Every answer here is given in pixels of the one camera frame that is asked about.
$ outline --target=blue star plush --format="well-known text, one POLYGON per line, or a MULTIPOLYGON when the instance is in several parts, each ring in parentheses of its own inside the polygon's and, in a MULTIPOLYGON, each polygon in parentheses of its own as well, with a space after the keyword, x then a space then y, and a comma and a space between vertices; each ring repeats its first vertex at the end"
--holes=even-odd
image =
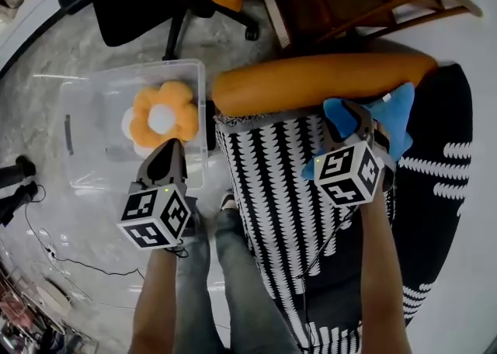
MULTIPOLYGON (((396 162, 412 146, 412 138, 406 132, 409 114, 414 102, 414 85, 406 83, 390 93, 390 98, 363 104, 371 116, 380 122, 390 135, 389 154, 396 162)), ((326 99, 323 102, 326 117, 332 121, 343 139, 350 136, 357 128, 357 122, 343 105, 341 99, 326 99)), ((318 151, 316 156, 323 155, 325 149, 318 151)), ((305 165, 302 177, 314 180, 314 159, 305 165)))

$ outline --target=marble floor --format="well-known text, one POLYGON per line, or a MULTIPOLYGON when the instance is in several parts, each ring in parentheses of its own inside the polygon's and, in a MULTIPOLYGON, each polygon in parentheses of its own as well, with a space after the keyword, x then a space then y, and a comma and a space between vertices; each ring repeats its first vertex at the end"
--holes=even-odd
MULTIPOLYGON (((205 64, 207 91, 219 72, 275 57, 276 36, 263 4, 248 0, 244 9, 260 23, 256 42, 246 41, 244 28, 219 14, 212 19, 192 18, 186 27, 178 56, 205 64)), ((56 23, 0 80, 0 160, 9 165, 18 154, 28 154, 36 163, 36 180, 45 187, 47 198, 30 204, 27 214, 34 231, 59 258, 109 272, 144 270, 146 266, 148 254, 137 252, 115 227, 116 194, 70 187, 57 135, 57 99, 64 77, 160 61, 168 32, 166 22, 131 43, 109 48, 100 36, 92 7, 88 7, 56 23)), ((198 205, 212 217, 229 187, 228 170, 219 152, 210 155, 204 186, 210 189, 200 193, 198 205)), ((3 189, 0 195, 15 189, 3 189)), ((28 291, 43 278, 52 279, 72 298, 68 323, 100 341, 101 353, 127 351, 142 284, 137 273, 106 276, 70 262, 51 262, 28 227, 24 209, 8 227, 0 228, 0 238, 3 263, 28 282, 28 291)), ((214 250, 208 286, 214 320, 221 338, 229 344, 224 281, 214 250)))

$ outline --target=person's leg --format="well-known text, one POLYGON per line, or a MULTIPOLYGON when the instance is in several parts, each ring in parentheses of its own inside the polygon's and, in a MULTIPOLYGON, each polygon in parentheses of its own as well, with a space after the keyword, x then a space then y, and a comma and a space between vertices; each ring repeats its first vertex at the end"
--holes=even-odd
POLYGON ((231 315, 231 348, 236 354, 300 354, 247 248, 238 210, 223 207, 217 216, 216 244, 231 315))
POLYGON ((207 274, 210 249, 203 228, 194 237, 184 237, 188 257, 178 259, 176 270, 175 354, 224 353, 212 316, 207 274))

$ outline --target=orange flower plush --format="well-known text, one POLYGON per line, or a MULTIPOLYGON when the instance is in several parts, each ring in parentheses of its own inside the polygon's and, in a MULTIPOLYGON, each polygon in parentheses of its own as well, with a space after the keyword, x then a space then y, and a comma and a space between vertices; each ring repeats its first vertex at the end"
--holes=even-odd
POLYGON ((133 101, 129 125, 134 143, 154 150, 172 138, 193 140, 199 130, 199 117, 192 100, 192 90, 178 81, 166 82, 160 89, 140 90, 133 101))

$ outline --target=chair wheel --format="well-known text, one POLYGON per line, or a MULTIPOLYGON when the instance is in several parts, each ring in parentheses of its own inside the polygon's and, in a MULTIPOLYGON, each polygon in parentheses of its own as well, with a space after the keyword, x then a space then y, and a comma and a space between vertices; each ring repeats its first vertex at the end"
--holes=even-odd
POLYGON ((258 40, 259 39, 259 27, 247 27, 245 30, 246 40, 258 40))

